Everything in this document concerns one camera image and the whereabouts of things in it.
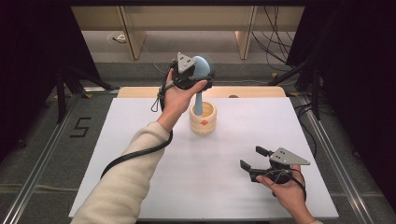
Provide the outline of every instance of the person's right hand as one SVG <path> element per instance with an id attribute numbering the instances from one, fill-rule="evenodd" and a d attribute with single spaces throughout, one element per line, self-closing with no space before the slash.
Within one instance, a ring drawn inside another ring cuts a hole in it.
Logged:
<path id="1" fill-rule="evenodd" d="M 292 165 L 291 169 L 296 170 L 292 171 L 293 177 L 305 185 L 303 176 L 300 173 L 300 165 Z M 263 175 L 257 176 L 256 179 L 273 191 L 279 203 L 288 210 L 297 223 L 311 223 L 315 221 L 306 207 L 303 190 L 296 182 L 290 180 L 288 183 L 278 185 Z"/>

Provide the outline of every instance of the controller cable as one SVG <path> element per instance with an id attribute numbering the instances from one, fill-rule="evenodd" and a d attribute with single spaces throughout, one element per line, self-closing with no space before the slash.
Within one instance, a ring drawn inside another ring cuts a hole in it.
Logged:
<path id="1" fill-rule="evenodd" d="M 296 171 L 296 172 L 300 173 L 301 177 L 303 178 L 303 183 L 305 183 L 305 178 L 304 178 L 303 174 L 302 174 L 300 171 L 296 170 L 296 169 L 289 169 L 289 170 L 274 170 L 274 171 L 268 172 L 267 174 L 265 174 L 265 175 L 263 175 L 263 176 L 268 176 L 268 175 L 271 175 L 272 173 L 280 172 L 280 174 L 277 175 L 277 176 L 276 176 L 276 179 L 273 181 L 273 184 L 271 184 L 271 185 L 274 185 L 274 184 L 277 184 L 276 182 L 277 182 L 277 180 L 279 179 L 279 177 L 280 177 L 281 175 L 287 175 L 288 178 L 290 178 L 290 180 L 294 181 L 294 182 L 301 188 L 301 190 L 303 191 L 303 194 L 304 194 L 304 201 L 306 202 L 306 189 L 305 189 L 305 185 L 303 185 L 298 179 L 296 179 L 293 175 L 291 175 L 291 174 L 290 174 L 290 171 Z"/>
<path id="2" fill-rule="evenodd" d="M 169 66 L 168 72 L 166 73 L 166 75 L 165 75 L 165 77 L 163 79 L 163 84 L 161 85 L 160 90 L 159 90 L 159 92 L 157 94 L 157 100 L 155 101 L 154 105 L 152 106 L 152 108 L 153 108 L 155 105 L 157 105 L 157 110 L 154 111 L 151 108 L 151 110 L 153 112 L 157 112 L 158 111 L 158 103 L 160 103 L 162 111 L 165 108 L 164 100 L 165 100 L 165 92 L 167 90 L 165 88 L 165 86 L 166 86 L 166 80 L 167 80 L 168 74 L 170 72 L 170 69 L 171 69 L 171 66 Z M 140 156 L 147 155 L 149 153 L 156 152 L 156 151 L 158 151 L 158 150 L 160 150 L 160 149 L 162 149 L 164 147 L 167 147 L 172 142 L 173 131 L 171 131 L 169 134 L 170 134 L 169 135 L 169 139 L 166 142 L 164 142 L 164 143 L 162 143 L 162 144 L 160 144 L 160 145 L 158 145 L 156 147 L 150 147 L 150 148 L 147 148 L 147 149 L 143 149 L 143 150 L 139 150 L 139 151 L 136 151 L 136 152 L 128 153 L 128 154 L 125 154 L 123 156 L 120 156 L 120 157 L 116 158 L 114 161 L 112 161 L 111 163 L 108 164 L 108 166 L 102 172 L 102 175 L 101 175 L 100 178 L 102 179 L 102 177 L 107 173 L 107 171 L 110 170 L 112 167 L 114 167 L 117 164 L 120 164 L 120 163 L 122 163 L 124 161 L 131 160 L 131 159 L 136 158 L 136 157 L 140 157 Z"/>

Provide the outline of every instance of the black cable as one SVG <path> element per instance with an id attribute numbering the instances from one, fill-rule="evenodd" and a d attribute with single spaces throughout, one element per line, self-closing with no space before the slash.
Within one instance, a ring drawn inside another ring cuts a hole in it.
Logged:
<path id="1" fill-rule="evenodd" d="M 262 31 L 262 35 L 263 35 L 266 39 L 271 40 L 270 37 L 268 37 L 263 31 Z M 284 43 L 279 43 L 279 42 L 276 42 L 275 40 L 272 40 L 272 42 L 274 42 L 274 43 L 276 43 L 276 44 L 280 44 L 280 45 L 285 46 L 285 47 L 288 47 L 288 48 L 291 48 L 290 45 L 287 45 L 287 44 L 284 44 Z"/>
<path id="2" fill-rule="evenodd" d="M 107 171 L 110 170 L 111 168 L 113 168 L 115 165 L 118 165 L 118 164 L 120 164 L 120 163 L 122 163 L 124 161 L 128 161 L 130 159 L 133 159 L 133 158 L 136 158 L 136 157 L 139 157 L 139 156 L 144 156 L 144 155 L 147 155 L 149 153 L 156 152 L 156 151 L 158 151 L 158 150 L 160 150 L 160 149 L 162 149 L 164 147 L 167 147 L 172 142 L 172 139 L 173 139 L 173 131 L 170 132 L 169 139 L 166 142 L 164 142 L 164 143 L 162 143 L 162 144 L 160 144 L 160 145 L 158 145 L 156 147 L 151 147 L 151 148 L 148 148 L 148 149 L 143 149 L 143 150 L 140 150 L 140 151 L 128 153 L 126 155 L 123 155 L 123 156 L 120 156 L 120 157 L 116 158 L 114 161 L 112 161 L 111 163 L 108 164 L 108 166 L 102 172 L 102 175 L 100 176 L 100 178 L 102 179 L 102 177 L 107 173 Z"/>
<path id="3" fill-rule="evenodd" d="M 272 20 L 271 20 L 269 14 L 267 12 L 266 7 L 264 7 L 264 11 L 265 11 L 265 14 L 266 14 L 266 16 L 268 18 L 268 21 L 271 24 L 272 29 L 273 29 L 273 32 L 271 33 L 271 41 L 272 41 L 273 35 L 276 34 L 278 42 L 282 43 L 282 45 L 283 45 L 283 42 L 282 42 L 281 38 L 279 37 L 279 33 L 277 31 L 277 14 L 278 14 L 278 11 L 279 11 L 279 7 L 277 7 L 277 6 L 274 7 L 274 12 L 275 12 L 275 21 L 274 21 L 274 23 L 272 23 Z M 282 49 L 280 44 L 279 44 L 279 48 L 280 48 L 280 51 L 282 52 L 283 57 L 287 60 L 287 57 L 285 56 L 285 53 L 283 52 L 283 49 Z"/>
<path id="4" fill-rule="evenodd" d="M 260 46 L 262 49 L 264 49 L 264 51 L 266 52 L 266 60 L 267 60 L 268 65 L 269 65 L 271 68 L 273 68 L 273 69 L 275 69 L 275 70 L 277 70 L 277 71 L 289 72 L 288 70 L 283 70 L 283 69 L 279 69 L 279 68 L 273 67 L 273 66 L 269 63 L 269 61 L 268 61 L 268 54 L 270 54 L 271 56 L 273 56 L 274 58 L 278 59 L 279 61 L 281 61 L 281 62 L 284 63 L 284 64 L 286 64 L 286 62 L 285 62 L 283 59 L 279 58 L 277 55 L 275 55 L 275 54 L 274 54 L 271 50 L 269 50 L 267 47 L 265 47 L 264 44 L 257 38 L 257 36 L 254 35 L 253 32 L 252 32 L 252 35 L 253 35 L 253 37 L 256 39 L 256 41 L 257 41 L 257 43 L 259 44 L 259 46 Z"/>
<path id="5" fill-rule="evenodd" d="M 303 108 L 300 109 L 298 118 L 300 118 L 303 114 L 305 114 L 306 112 L 312 110 L 312 107 L 307 108 L 304 112 L 303 112 Z"/>
<path id="6" fill-rule="evenodd" d="M 303 110 L 304 110 L 306 107 L 309 107 L 309 106 L 311 106 L 311 105 L 312 105 L 312 103 L 308 103 L 308 104 L 306 104 L 306 105 L 296 106 L 295 108 L 299 108 L 299 107 L 300 107 L 300 110 L 299 110 L 299 112 L 298 112 L 298 114 L 297 114 L 297 119 L 300 120 L 301 115 L 304 114 L 304 113 L 306 113 L 306 112 L 309 110 L 309 108 L 308 108 L 304 113 L 302 113 Z"/>
<path id="7" fill-rule="evenodd" d="M 289 35 L 289 32 L 286 31 L 286 34 L 287 34 L 288 37 L 290 38 L 291 42 L 293 42 L 293 38 L 291 38 L 291 36 Z"/>
<path id="8" fill-rule="evenodd" d="M 165 75 L 165 77 L 163 79 L 163 84 L 161 85 L 161 88 L 160 88 L 160 91 L 158 93 L 158 97 L 157 97 L 157 100 L 156 100 L 157 108 L 158 108 L 158 102 L 159 102 L 160 105 L 161 105 L 161 110 L 162 111 L 163 111 L 163 109 L 165 107 L 165 105 L 164 105 L 164 98 L 165 98 L 165 92 L 166 92 L 165 85 L 166 85 L 166 80 L 167 80 L 167 77 L 168 77 L 170 69 L 171 69 L 171 66 L 169 66 L 168 73 Z M 139 150 L 139 151 L 136 151 L 136 152 L 128 153 L 126 155 L 123 155 L 123 156 L 120 156 L 120 157 L 116 158 L 114 161 L 112 161 L 111 163 L 108 164 L 108 166 L 102 172 L 102 175 L 101 175 L 100 178 L 102 179 L 102 177 L 112 167 L 114 167 L 114 166 L 116 166 L 116 165 L 118 165 L 118 164 L 120 164 L 120 163 L 122 163 L 124 161 L 128 161 L 128 160 L 131 160 L 131 159 L 136 158 L 136 157 L 144 156 L 144 155 L 147 155 L 149 153 L 156 152 L 156 151 L 158 151 L 158 150 L 160 150 L 160 149 L 162 149 L 164 147 L 167 147 L 172 142 L 172 139 L 173 139 L 173 131 L 170 132 L 169 139 L 166 142 L 164 142 L 162 144 L 159 144 L 156 147 L 150 147 L 150 148 L 147 148 L 147 149 L 143 149 L 143 150 Z"/>
<path id="9" fill-rule="evenodd" d="M 294 107 L 294 110 L 301 108 L 301 107 L 309 106 L 309 105 L 311 105 L 311 103 L 308 103 L 306 105 L 298 105 L 298 106 Z"/>
<path id="10" fill-rule="evenodd" d="M 300 171 L 298 171 L 298 170 L 296 170 L 296 169 L 291 169 L 291 170 L 292 170 L 292 171 L 297 171 L 298 173 L 300 173 L 300 175 L 301 175 L 301 177 L 303 178 L 303 181 L 304 181 L 304 183 L 305 183 L 304 176 L 303 176 L 303 174 L 302 174 Z M 290 177 L 291 180 L 293 180 L 293 181 L 301 188 L 301 190 L 303 191 L 303 194 L 304 194 L 304 201 L 306 201 L 306 189 L 305 189 L 305 185 L 303 185 L 300 181 L 298 181 L 293 175 L 288 174 L 288 176 Z"/>

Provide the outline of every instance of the cream sweater sleeve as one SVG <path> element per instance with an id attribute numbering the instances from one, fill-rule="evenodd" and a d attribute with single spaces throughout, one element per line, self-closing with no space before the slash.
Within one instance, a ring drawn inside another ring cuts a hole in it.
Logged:
<path id="1" fill-rule="evenodd" d="M 122 155 L 156 147 L 168 138 L 169 133 L 159 123 L 151 122 L 136 133 Z M 163 153 L 161 149 L 111 168 L 78 209 L 72 223 L 136 223 Z"/>

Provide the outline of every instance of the white table surface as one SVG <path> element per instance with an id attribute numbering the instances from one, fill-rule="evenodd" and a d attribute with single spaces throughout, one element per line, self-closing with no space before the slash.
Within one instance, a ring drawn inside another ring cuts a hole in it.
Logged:
<path id="1" fill-rule="evenodd" d="M 218 110 L 216 130 L 198 135 L 184 113 L 174 128 L 174 140 L 165 150 L 148 197 L 142 220 L 271 220 L 290 217 L 265 186 L 250 182 L 240 168 L 268 169 L 267 157 L 255 146 L 276 151 L 283 147 L 311 162 L 302 166 L 307 206 L 314 217 L 336 218 L 332 199 L 304 137 L 289 98 L 207 98 Z M 128 146 L 134 133 L 156 120 L 154 99 L 117 98 L 109 109 L 78 196 L 72 217 L 105 167 Z"/>

